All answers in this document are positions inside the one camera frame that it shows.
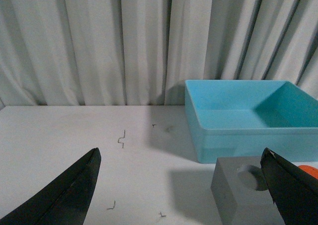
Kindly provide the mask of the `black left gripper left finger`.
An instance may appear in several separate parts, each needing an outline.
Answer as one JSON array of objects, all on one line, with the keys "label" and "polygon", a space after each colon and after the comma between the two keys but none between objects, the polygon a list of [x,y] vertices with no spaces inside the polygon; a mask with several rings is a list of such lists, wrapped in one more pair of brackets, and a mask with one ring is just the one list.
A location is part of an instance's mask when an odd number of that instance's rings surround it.
[{"label": "black left gripper left finger", "polygon": [[2,225],[82,225],[97,183],[101,154],[91,149],[37,194],[4,216]]}]

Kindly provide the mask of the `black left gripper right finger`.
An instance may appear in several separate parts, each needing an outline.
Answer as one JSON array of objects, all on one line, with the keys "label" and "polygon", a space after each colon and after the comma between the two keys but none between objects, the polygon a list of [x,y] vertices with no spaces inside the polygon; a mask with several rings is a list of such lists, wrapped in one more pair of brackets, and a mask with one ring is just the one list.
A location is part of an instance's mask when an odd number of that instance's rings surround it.
[{"label": "black left gripper right finger", "polygon": [[261,171],[273,203],[286,225],[318,223],[318,180],[285,158],[265,148]]}]

